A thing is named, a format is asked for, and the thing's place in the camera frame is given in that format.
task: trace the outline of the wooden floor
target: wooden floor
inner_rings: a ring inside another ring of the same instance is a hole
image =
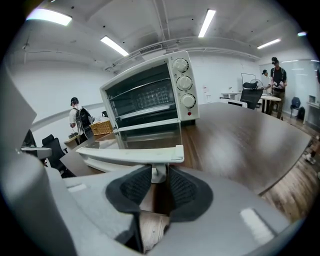
[[[303,125],[301,120],[283,115],[283,121],[302,130],[316,139],[320,135],[314,129]],[[319,165],[310,165],[303,157],[293,168],[272,188],[261,195],[270,205],[281,211],[291,222],[304,218],[313,205],[313,201],[319,193],[319,180],[317,173]],[[140,216],[140,229],[144,245],[144,252],[153,248],[164,235],[164,228],[169,224],[169,217],[164,214],[142,211]]]
[[[303,125],[302,120],[283,114],[283,121],[302,130],[316,140],[320,135],[312,128]],[[262,198],[276,207],[292,222],[306,217],[319,193],[319,180],[317,173],[319,165],[307,163],[301,156],[294,167],[277,184],[262,195]]]

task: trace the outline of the white ceiling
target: white ceiling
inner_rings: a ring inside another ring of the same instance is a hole
[[[47,0],[40,7],[72,16],[72,21],[63,26],[28,20],[9,51],[11,61],[77,61],[104,68],[122,57],[100,42],[104,36],[129,53],[158,42],[189,37],[196,39],[190,40],[188,47],[210,48],[220,40],[220,45],[228,48],[221,39],[225,38],[229,39],[226,42],[238,44],[230,46],[235,47],[233,50],[257,57],[301,40],[297,38],[297,25],[271,1]],[[200,41],[197,36],[207,9],[216,10],[216,14],[205,39]],[[257,46],[276,38],[281,42],[257,50]],[[23,50],[27,39],[28,46]]]

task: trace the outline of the mesh chair back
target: mesh chair back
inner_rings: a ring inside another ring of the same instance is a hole
[[[242,91],[240,101],[246,102],[248,105],[248,109],[254,110],[257,106],[258,101],[261,98],[262,93],[263,90],[245,89]]]
[[[66,167],[60,161],[65,153],[62,151],[60,142],[58,138],[54,138],[52,134],[42,140],[42,148],[50,148],[52,149],[52,155],[48,157],[50,165],[52,168],[55,168],[59,171],[65,170]]]

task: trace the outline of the oven knob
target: oven knob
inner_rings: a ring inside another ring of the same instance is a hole
[[[196,99],[192,94],[185,94],[182,96],[181,102],[186,108],[191,108],[196,103]]]
[[[189,90],[192,86],[192,80],[188,76],[182,76],[178,79],[177,85],[183,91]]]
[[[178,58],[173,62],[173,68],[179,70],[180,72],[188,69],[188,62],[184,58]]]

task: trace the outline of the black office chair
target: black office chair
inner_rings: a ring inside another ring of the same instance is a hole
[[[68,153],[68,151],[67,148],[63,149],[65,153],[62,151],[58,138],[54,138],[54,136],[50,134],[42,140],[42,145],[42,148],[52,149],[52,155],[48,157],[48,160],[52,168],[61,172],[62,178],[75,177],[75,175],[60,161],[60,158],[62,158],[65,153]]]
[[[260,100],[263,90],[258,90],[257,82],[249,83],[245,82],[243,84],[243,89],[241,93],[241,102],[245,102],[248,105],[248,109],[254,110]]]
[[[290,109],[291,109],[291,114],[290,114],[290,118],[292,116],[292,110],[298,110],[299,111],[299,108],[300,108],[300,99],[298,97],[293,97],[292,100],[291,100],[291,106],[290,106]]]

